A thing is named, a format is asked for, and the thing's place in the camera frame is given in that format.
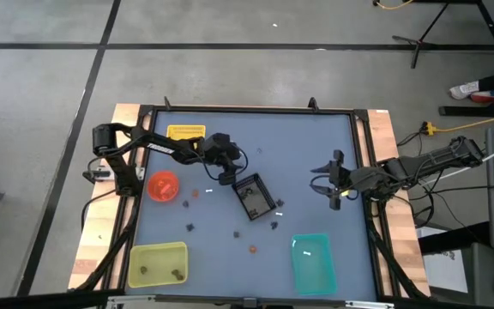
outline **yellow cable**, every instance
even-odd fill
[[[433,131],[433,132],[453,132],[453,131],[456,131],[456,130],[462,130],[462,129],[466,129],[466,128],[471,128],[473,126],[480,125],[480,124],[489,124],[490,122],[493,122],[493,121],[494,121],[494,118],[487,119],[487,120],[484,120],[484,121],[479,121],[479,122],[473,123],[473,124],[465,124],[465,125],[461,125],[461,126],[458,126],[458,127],[455,127],[455,128],[450,128],[450,129],[439,129],[437,127],[432,127],[431,128],[431,131]]]
[[[379,3],[379,2],[376,2],[376,4],[377,4],[379,7],[381,7],[381,9],[393,10],[393,9],[399,9],[399,8],[402,8],[402,7],[404,7],[404,6],[408,5],[409,3],[413,2],[413,1],[414,1],[414,0],[409,0],[409,1],[407,1],[406,3],[400,4],[400,5],[396,6],[396,7],[387,7],[387,6],[382,5],[382,4],[381,4],[381,3]]]

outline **small orange object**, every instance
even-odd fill
[[[159,171],[148,181],[148,195],[157,202],[171,201],[178,193],[180,182],[171,171]]]

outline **sneaker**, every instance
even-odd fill
[[[494,90],[475,92],[470,94],[470,99],[476,103],[493,103]]]
[[[468,82],[464,85],[452,87],[449,90],[451,97],[453,99],[462,100],[468,97],[468,95],[473,94],[479,91],[479,83],[478,82]]]

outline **teal plastic container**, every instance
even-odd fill
[[[295,289],[300,295],[336,293],[336,275],[327,234],[294,235],[291,253]]]

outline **concrete floor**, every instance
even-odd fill
[[[494,18],[494,1],[485,3]],[[98,42],[110,7],[110,0],[0,0],[0,41]],[[393,34],[418,38],[439,8],[414,4],[388,12],[370,1],[346,0],[129,0],[111,42],[388,44]],[[492,43],[477,9],[466,5],[451,5],[428,40]],[[0,51],[0,190],[7,192],[0,202],[0,296],[12,293],[93,57],[94,51]],[[447,89],[493,74],[494,53],[424,53],[416,70],[410,60],[408,52],[391,51],[107,51],[32,292],[67,287],[81,206],[92,190],[81,177],[93,157],[90,130],[111,119],[116,103],[161,104],[166,95],[177,105],[306,106],[314,96],[320,107],[390,110],[398,140],[425,120],[443,128],[478,120],[442,118],[437,106],[472,105],[450,99]],[[483,142],[484,130],[459,134]],[[453,136],[425,137],[424,150]],[[401,148],[403,155],[417,151],[417,142]],[[479,168],[438,188],[484,183]],[[487,218],[485,191],[444,196],[465,224]],[[433,221],[459,227],[441,201]]]

